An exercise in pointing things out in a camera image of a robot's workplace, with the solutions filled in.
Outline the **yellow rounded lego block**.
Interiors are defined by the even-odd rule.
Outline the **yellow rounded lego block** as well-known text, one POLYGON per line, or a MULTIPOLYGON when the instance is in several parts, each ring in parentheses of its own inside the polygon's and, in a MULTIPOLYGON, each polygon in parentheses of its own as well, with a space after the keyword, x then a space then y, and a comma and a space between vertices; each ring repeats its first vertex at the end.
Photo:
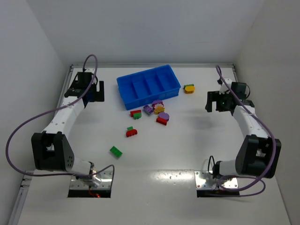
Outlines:
POLYGON ((192 93, 194 93, 194 91, 195 91, 195 87, 192 86, 192 85, 189 85, 189 86, 185 86, 185 87, 184 87, 184 92, 185 92, 186 94, 192 94, 192 93))

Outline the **small green lego piece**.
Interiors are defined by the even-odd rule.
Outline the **small green lego piece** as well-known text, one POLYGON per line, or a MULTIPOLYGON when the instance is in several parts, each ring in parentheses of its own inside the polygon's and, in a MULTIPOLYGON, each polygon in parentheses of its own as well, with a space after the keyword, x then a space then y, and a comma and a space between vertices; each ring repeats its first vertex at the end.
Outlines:
POLYGON ((194 84, 186 84, 183 86, 183 89, 185 89, 187 86, 194 86, 194 84))

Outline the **red rectangular lego brick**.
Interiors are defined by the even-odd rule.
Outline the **red rectangular lego brick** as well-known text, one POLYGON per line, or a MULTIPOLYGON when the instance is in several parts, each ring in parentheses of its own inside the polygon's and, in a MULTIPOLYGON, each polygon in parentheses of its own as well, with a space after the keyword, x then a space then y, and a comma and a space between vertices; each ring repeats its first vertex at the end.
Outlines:
POLYGON ((130 116, 133 117, 135 114, 141 113, 141 110, 134 110, 130 112, 130 116))

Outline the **green rectangular lego brick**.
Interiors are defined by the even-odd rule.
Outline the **green rectangular lego brick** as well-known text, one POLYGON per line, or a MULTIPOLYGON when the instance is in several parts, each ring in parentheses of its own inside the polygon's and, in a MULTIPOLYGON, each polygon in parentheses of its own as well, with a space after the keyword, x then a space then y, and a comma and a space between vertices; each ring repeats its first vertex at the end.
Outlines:
POLYGON ((118 148, 116 148, 115 146, 112 146, 111 148, 110 148, 110 152, 116 157, 116 158, 120 158, 121 156, 122 156, 122 152, 118 149, 118 148))

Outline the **green half-round lego block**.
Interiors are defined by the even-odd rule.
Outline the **green half-round lego block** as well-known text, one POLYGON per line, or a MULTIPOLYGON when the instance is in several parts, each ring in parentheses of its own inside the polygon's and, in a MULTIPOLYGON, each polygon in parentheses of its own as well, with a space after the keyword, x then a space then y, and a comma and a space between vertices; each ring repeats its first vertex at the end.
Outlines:
POLYGON ((141 116, 142 116, 142 113, 137 113, 137 114, 135 114, 135 115, 133 116, 133 118, 134 118, 135 120, 137 120, 137 119, 140 119, 141 116))

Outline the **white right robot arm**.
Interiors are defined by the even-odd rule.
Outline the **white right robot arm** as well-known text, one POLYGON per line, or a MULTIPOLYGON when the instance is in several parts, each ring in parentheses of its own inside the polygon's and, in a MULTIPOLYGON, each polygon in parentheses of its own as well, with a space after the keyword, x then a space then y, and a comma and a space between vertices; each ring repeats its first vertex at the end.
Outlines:
POLYGON ((270 166, 265 178, 275 175, 278 158, 281 151, 279 139, 272 139, 263 126, 254 119, 255 106, 247 99, 247 84, 226 79, 219 80, 219 91, 207 93, 205 109, 212 112, 212 103, 216 102, 218 112, 230 112, 237 121, 244 141, 234 160, 217 161, 212 168, 213 178, 222 176, 253 176, 259 177, 267 166, 270 166))

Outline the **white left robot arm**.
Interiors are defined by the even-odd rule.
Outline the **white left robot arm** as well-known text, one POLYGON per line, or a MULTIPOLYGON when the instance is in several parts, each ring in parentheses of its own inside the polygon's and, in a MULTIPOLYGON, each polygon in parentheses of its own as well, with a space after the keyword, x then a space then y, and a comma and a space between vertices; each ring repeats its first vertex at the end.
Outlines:
POLYGON ((50 124, 31 138, 36 169, 66 172, 91 188, 99 188, 100 176, 94 164, 75 157, 68 136, 76 118, 89 102, 104 101, 104 82, 91 84, 92 72, 78 72, 50 124))

